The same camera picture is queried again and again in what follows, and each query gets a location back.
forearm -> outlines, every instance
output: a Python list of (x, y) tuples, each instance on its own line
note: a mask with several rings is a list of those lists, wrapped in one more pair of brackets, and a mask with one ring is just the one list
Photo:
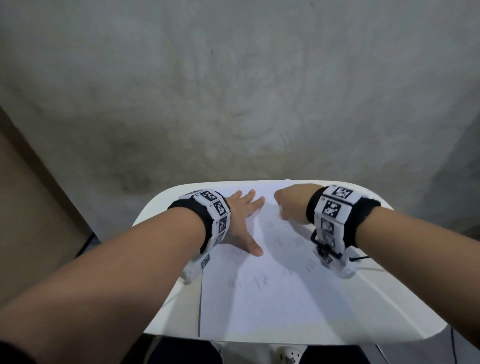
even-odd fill
[(377, 207), (359, 225), (360, 249), (475, 345), (480, 339), (480, 243)]
[(0, 340), (39, 363), (117, 363), (204, 238), (185, 208), (144, 221), (12, 301), (0, 312)]

person's right hand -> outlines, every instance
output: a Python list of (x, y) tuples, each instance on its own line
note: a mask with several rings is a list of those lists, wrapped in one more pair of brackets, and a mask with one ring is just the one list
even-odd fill
[(294, 184), (278, 190), (274, 197), (283, 208), (280, 217), (283, 220), (292, 219), (300, 224), (310, 224), (307, 220), (307, 205), (313, 194), (323, 186), (313, 183)]

black sleeve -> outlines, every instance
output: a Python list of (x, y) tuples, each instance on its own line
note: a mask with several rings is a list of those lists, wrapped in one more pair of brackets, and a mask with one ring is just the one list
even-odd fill
[(35, 360), (27, 353), (4, 341), (0, 341), (0, 362), (5, 364), (36, 364)]

paper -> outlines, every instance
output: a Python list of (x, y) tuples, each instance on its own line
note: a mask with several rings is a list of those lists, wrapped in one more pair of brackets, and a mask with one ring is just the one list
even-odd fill
[(255, 198), (265, 196), (261, 211), (247, 219), (264, 255), (255, 257), (226, 243), (212, 250), (203, 270), (201, 338), (220, 340), (226, 333), (249, 335), (353, 317), (340, 278), (314, 254), (311, 232), (300, 225), (294, 230), (279, 217), (273, 194), (289, 185), (286, 180), (216, 189), (228, 196), (254, 188)]

tabletop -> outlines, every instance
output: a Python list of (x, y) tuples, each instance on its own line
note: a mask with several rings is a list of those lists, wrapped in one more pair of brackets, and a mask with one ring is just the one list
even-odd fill
[[(169, 188), (143, 208), (134, 225), (167, 209), (182, 194), (202, 188), (228, 185), (259, 184), (270, 181), (227, 181), (183, 184)], [(366, 193), (392, 208), (374, 192), (361, 186), (339, 181), (292, 180), (292, 183), (341, 184)], [(285, 330), (254, 332), (238, 335), (226, 332), (215, 341), (269, 342), (305, 345), (348, 345), (367, 343), (392, 343), (426, 339), (442, 331), (443, 321), (420, 298), (400, 281), (386, 272), (373, 259), (361, 262), (359, 270), (350, 279), (342, 279), (355, 313), (355, 320), (342, 325), (325, 322), (315, 329), (301, 326)], [(179, 278), (162, 308), (145, 329), (145, 333), (179, 338), (198, 339), (202, 280), (185, 285)]]

